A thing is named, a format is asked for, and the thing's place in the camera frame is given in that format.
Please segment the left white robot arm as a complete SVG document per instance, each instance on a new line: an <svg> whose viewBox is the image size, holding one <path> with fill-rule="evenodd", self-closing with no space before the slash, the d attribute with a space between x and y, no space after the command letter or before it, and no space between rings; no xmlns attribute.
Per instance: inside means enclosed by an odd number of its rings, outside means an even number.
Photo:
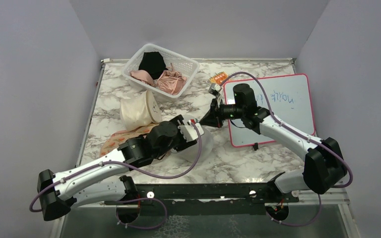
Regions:
<svg viewBox="0 0 381 238"><path fill-rule="evenodd" d="M43 170L38 175L38 194L29 210L42 213L44 221L52 221L66 215L73 207L102 200L120 199L123 203L131 203L137 192L126 173L135 170L158 177L142 167L162 159L171 150L181 151L197 145L197 156L201 156L203 134L198 122L184 121L179 115L154 126L148 133L125 140L84 166L58 173Z"/></svg>

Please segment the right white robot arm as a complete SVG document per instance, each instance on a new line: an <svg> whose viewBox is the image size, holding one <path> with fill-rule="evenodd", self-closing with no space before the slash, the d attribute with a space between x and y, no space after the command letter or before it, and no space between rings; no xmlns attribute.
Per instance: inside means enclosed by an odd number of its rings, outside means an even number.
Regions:
<svg viewBox="0 0 381 238"><path fill-rule="evenodd" d="M324 194L347 175L342 153L336 140L305 134L285 124L273 112L257 105L253 89L245 83L233 87L234 104L225 105L220 98L221 86L211 84L209 93L216 98L200 124L221 128L226 120L240 120L244 128L269 137L295 153L304 161L304 168L281 173L268 181L266 195L274 202L295 190L311 190Z"/></svg>

